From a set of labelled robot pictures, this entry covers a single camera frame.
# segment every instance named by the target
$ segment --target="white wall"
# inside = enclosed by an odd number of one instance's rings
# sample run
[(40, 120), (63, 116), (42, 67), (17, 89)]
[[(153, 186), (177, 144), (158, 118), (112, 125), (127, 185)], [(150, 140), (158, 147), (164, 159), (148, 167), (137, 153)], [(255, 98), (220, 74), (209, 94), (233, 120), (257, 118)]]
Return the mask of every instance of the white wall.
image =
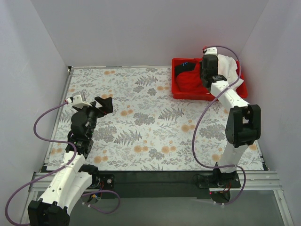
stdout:
[(262, 110), (263, 156), (277, 170), (295, 225), (301, 215), (301, 2), (270, 0), (242, 51), (249, 100)]
[[(42, 166), (48, 146), (34, 136), (34, 121), (59, 104), (67, 78), (67, 68), (30, 0), (0, 0), (0, 74), (0, 225), (8, 226), (5, 203)], [(41, 121), (41, 135), (50, 137), (55, 115)], [(21, 191), (10, 205), (17, 222), (27, 192)]]
[(205, 45), (240, 52), (268, 0), (32, 0), (64, 62), (170, 65)]

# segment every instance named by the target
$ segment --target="white cloth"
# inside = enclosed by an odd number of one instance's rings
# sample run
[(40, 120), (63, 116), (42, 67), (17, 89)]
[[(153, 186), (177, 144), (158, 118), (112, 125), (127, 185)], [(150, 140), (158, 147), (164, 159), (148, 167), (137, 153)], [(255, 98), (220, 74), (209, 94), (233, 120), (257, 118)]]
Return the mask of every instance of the white cloth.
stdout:
[[(236, 73), (237, 70), (236, 61), (229, 56), (224, 56), (221, 54), (217, 55), (217, 58), (218, 58), (218, 74), (225, 76), (229, 84), (233, 83), (238, 77)], [(236, 90), (237, 87), (239, 87), (243, 82), (244, 80), (239, 79), (239, 81), (231, 88)]]

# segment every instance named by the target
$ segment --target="floral tablecloth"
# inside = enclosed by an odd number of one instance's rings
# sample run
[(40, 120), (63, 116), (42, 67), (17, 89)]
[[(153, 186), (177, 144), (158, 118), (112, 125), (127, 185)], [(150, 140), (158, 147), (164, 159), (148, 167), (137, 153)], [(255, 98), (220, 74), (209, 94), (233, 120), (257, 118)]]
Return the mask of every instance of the floral tablecloth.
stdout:
[[(191, 140), (208, 102), (173, 99), (170, 68), (77, 69), (67, 96), (77, 91), (84, 91), (89, 102), (96, 96), (113, 98), (114, 112), (97, 121), (88, 164), (99, 170), (207, 170), (195, 162)], [(70, 105), (63, 107), (56, 140), (67, 139), (75, 112)], [(217, 102), (200, 124), (196, 153), (204, 164), (214, 165), (226, 146), (227, 117)], [(59, 167), (65, 148), (53, 144), (48, 170)], [(263, 169), (255, 144), (239, 165)]]

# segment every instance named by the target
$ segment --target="red cloth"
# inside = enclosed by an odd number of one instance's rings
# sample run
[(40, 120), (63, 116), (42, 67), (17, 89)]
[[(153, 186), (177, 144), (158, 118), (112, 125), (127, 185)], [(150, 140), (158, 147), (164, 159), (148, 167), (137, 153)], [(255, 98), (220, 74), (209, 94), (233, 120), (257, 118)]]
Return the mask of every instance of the red cloth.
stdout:
[(181, 92), (189, 92), (189, 93), (203, 93), (200, 89), (203, 87), (203, 83), (201, 80), (201, 59), (195, 59), (195, 67), (194, 70), (188, 72), (182, 72), (176, 77), (176, 82)]

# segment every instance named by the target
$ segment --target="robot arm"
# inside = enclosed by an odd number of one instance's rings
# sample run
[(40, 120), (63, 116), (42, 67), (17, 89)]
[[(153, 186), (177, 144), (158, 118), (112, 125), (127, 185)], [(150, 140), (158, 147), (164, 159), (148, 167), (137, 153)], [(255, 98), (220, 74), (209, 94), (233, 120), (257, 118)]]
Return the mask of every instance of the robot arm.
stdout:
[[(203, 55), (201, 80), (215, 97), (229, 86), (227, 79), (218, 75), (217, 48), (207, 48)], [(219, 98), (229, 112), (226, 126), (227, 145), (217, 166), (237, 165), (244, 151), (261, 135), (261, 109), (250, 105), (233, 89), (227, 89)], [(218, 175), (236, 173), (236, 167), (219, 168)]]
[(97, 118), (113, 112), (112, 98), (95, 100), (102, 105), (96, 108), (96, 101), (86, 102), (84, 93), (75, 93), (66, 101), (72, 103), (76, 112), (71, 118), (71, 131), (68, 141), (74, 143), (77, 155), (73, 157), (74, 150), (71, 145), (66, 147), (63, 163), (65, 168), (57, 172), (46, 191), (38, 201), (31, 201), (28, 206), (28, 215), (32, 226), (67, 226), (70, 213), (84, 191), (91, 185), (98, 186), (98, 168), (86, 165), (86, 158), (92, 148), (92, 135), (96, 127)]

